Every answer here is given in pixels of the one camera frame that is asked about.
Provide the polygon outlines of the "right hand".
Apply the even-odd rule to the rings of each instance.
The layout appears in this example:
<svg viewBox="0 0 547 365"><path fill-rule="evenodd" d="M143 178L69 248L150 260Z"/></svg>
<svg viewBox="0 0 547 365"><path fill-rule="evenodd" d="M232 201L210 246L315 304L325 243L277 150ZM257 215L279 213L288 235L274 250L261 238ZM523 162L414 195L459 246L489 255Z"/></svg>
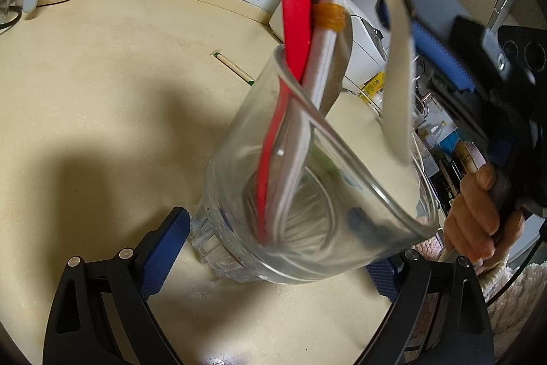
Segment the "right hand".
<svg viewBox="0 0 547 365"><path fill-rule="evenodd" d="M517 210L504 225L503 235L497 241L493 239L500 229L499 212L489 195L495 182L496 173L490 164L466 174L443 227L446 249L467 257L477 274L500 264L524 229L523 214Z"/></svg>

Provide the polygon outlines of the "white knit sleeve forearm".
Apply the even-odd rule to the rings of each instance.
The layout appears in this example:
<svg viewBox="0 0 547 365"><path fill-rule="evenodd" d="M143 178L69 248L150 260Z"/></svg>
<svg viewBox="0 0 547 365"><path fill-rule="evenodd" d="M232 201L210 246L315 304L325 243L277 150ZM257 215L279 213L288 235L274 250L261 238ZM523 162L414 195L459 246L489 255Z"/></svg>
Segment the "white knit sleeve forearm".
<svg viewBox="0 0 547 365"><path fill-rule="evenodd" d="M483 262L478 275L487 302L509 282L515 270L508 266L509 251L516 242L500 241L495 255ZM524 327L546 287L546 262L531 263L513 284L489 307L494 357L499 359Z"/></svg>

